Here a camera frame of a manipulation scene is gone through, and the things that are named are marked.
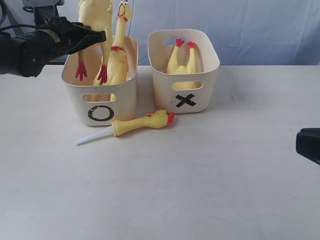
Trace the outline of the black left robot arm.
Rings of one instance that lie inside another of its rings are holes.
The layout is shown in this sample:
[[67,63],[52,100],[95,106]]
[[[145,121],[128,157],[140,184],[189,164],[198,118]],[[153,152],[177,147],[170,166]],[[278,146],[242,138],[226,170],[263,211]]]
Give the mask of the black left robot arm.
[[37,77],[44,66],[106,40],[94,30],[66,17],[53,17],[40,25],[14,24],[0,29],[0,73]]

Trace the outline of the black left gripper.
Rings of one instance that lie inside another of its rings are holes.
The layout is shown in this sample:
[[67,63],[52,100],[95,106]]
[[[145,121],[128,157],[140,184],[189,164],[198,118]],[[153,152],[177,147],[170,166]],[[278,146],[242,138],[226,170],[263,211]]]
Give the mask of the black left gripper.
[[[22,36],[35,51],[46,58],[57,58],[71,55],[90,46],[107,40],[105,31],[93,31],[81,22],[70,22],[65,17],[54,17],[38,29],[27,32]],[[72,46],[72,38],[82,38]]]

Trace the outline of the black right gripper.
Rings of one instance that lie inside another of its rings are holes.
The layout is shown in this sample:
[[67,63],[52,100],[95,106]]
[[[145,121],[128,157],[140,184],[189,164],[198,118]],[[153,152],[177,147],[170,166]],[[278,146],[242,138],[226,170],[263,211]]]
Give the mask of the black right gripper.
[[320,129],[302,128],[296,135],[296,152],[320,164]]

